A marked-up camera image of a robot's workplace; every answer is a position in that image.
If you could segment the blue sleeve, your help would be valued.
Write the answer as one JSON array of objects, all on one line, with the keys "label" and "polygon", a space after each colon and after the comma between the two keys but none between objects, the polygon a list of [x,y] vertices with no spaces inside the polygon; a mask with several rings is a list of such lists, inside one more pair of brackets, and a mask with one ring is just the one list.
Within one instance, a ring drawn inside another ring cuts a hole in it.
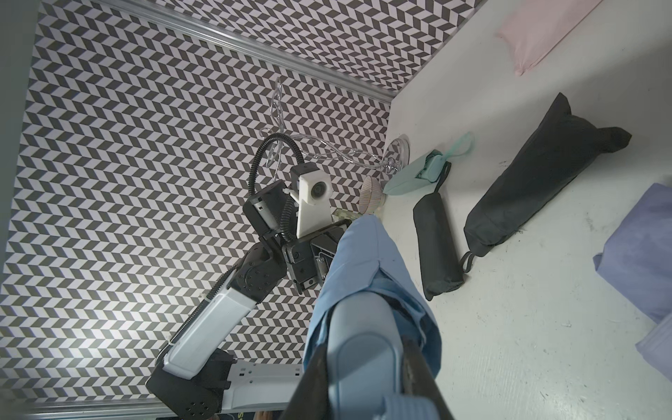
[{"label": "blue sleeve", "polygon": [[315,301],[306,335],[303,365],[329,334],[327,317],[341,300],[373,292],[394,301],[402,335],[418,342],[433,376],[441,369],[442,339],[432,309],[411,279],[395,242],[374,215],[355,220],[341,237],[327,279]]}]

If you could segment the lavender sleeve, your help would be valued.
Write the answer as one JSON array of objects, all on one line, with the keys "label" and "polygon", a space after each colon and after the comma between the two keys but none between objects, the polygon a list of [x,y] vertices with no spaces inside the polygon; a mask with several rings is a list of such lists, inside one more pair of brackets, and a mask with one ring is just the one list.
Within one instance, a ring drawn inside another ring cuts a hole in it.
[{"label": "lavender sleeve", "polygon": [[671,188],[654,183],[593,257],[595,271],[651,320],[671,313]]}]

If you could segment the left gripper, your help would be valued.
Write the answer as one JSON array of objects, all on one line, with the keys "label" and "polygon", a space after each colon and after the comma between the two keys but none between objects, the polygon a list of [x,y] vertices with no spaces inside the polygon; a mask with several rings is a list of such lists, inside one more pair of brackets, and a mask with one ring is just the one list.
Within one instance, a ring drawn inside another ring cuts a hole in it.
[{"label": "left gripper", "polygon": [[299,293],[323,285],[349,220],[339,220],[283,245],[287,273]]}]

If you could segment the lavender sleeved umbrella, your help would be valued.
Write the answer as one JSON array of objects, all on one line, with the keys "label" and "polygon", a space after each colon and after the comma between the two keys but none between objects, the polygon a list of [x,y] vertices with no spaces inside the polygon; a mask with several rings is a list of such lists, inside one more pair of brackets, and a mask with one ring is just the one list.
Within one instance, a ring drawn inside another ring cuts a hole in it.
[{"label": "lavender sleeved umbrella", "polygon": [[635,345],[642,358],[669,381],[672,380],[671,324],[669,314]]}]

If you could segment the blue sleeved umbrella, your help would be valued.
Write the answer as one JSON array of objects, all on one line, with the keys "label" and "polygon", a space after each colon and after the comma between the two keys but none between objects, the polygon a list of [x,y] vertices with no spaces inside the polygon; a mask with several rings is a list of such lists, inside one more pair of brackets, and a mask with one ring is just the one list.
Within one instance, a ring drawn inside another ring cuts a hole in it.
[{"label": "blue sleeved umbrella", "polygon": [[383,297],[358,292],[341,300],[328,332],[329,418],[439,418],[431,400],[403,393],[402,338]]}]

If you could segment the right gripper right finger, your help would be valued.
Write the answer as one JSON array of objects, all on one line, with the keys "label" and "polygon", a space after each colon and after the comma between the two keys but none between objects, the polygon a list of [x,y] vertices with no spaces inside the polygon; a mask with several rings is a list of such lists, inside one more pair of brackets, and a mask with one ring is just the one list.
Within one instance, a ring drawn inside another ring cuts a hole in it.
[{"label": "right gripper right finger", "polygon": [[419,346],[408,336],[402,336],[402,345],[402,393],[429,399],[439,419],[454,420]]}]

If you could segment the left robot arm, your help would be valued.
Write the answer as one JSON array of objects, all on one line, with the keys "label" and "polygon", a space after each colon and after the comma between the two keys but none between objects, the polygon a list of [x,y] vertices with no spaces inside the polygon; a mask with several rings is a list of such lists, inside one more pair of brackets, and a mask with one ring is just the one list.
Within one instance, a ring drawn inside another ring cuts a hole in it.
[{"label": "left robot arm", "polygon": [[[259,189],[258,170],[275,143],[287,145],[297,164],[289,184],[278,180]],[[326,280],[338,242],[350,224],[333,219],[332,191],[330,176],[305,160],[293,138],[277,132],[261,143],[243,204],[258,242],[217,280],[175,332],[146,383],[177,418],[209,419],[222,410],[236,360],[219,346],[283,278],[292,280],[298,292]]]}]

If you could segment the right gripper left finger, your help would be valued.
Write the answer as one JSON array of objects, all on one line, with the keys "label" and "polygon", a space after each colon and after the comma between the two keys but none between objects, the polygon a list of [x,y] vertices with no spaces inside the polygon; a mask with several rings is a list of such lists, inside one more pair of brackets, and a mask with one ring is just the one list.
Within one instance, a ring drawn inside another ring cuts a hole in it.
[{"label": "right gripper left finger", "polygon": [[280,420],[329,418],[327,344],[318,346]]}]

